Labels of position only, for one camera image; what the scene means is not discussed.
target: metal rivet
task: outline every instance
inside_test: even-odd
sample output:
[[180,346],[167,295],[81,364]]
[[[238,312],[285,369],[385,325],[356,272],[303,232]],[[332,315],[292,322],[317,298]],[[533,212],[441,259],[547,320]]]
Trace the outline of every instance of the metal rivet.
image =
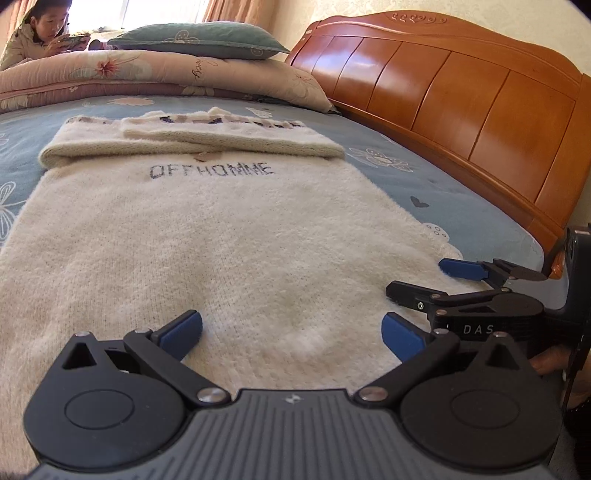
[[199,390],[197,398],[203,403],[220,403],[226,400],[228,393],[218,387],[209,387]]
[[359,390],[359,398],[365,401],[384,401],[388,398],[388,391],[382,387],[365,387]]

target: blue gripper pad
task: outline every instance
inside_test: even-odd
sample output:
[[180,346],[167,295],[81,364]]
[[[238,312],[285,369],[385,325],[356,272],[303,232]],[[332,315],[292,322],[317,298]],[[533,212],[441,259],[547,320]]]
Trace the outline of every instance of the blue gripper pad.
[[382,341],[401,362],[421,352],[428,335],[397,313],[389,312],[382,319]]
[[180,362],[199,342],[203,320],[199,312],[189,310],[171,323],[175,325],[168,324],[162,329],[170,330],[164,333],[160,333],[161,330],[155,332],[158,337],[157,345]]
[[486,269],[476,262],[443,258],[439,262],[439,268],[450,277],[465,278],[466,280],[474,281],[488,278],[488,272]]

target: pillow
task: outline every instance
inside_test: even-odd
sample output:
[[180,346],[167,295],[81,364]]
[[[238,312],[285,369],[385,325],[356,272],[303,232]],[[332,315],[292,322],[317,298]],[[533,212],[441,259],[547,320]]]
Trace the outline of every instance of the pillow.
[[290,52],[261,27],[240,22],[146,25],[108,43],[124,50],[172,51],[216,59],[263,60]]

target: sweater sleeve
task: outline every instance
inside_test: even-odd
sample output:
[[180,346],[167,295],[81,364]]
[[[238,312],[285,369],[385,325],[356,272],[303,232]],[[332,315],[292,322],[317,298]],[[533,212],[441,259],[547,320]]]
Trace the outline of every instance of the sweater sleeve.
[[14,67],[24,60],[27,60],[27,56],[25,55],[22,39],[20,39],[18,32],[15,32],[4,48],[4,53],[0,60],[0,71]]

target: blue bedsheet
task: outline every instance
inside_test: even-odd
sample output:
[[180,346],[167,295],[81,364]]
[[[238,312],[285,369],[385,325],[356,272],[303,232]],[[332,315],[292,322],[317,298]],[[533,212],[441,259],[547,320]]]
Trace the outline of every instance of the blue bedsheet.
[[466,260],[504,258],[541,268],[543,250],[506,214],[428,161],[338,115],[284,105],[204,97],[98,97],[0,115],[0,247],[44,173],[37,156],[74,115],[123,118],[153,110],[189,113],[218,106],[239,115],[300,120],[343,145],[347,160]]

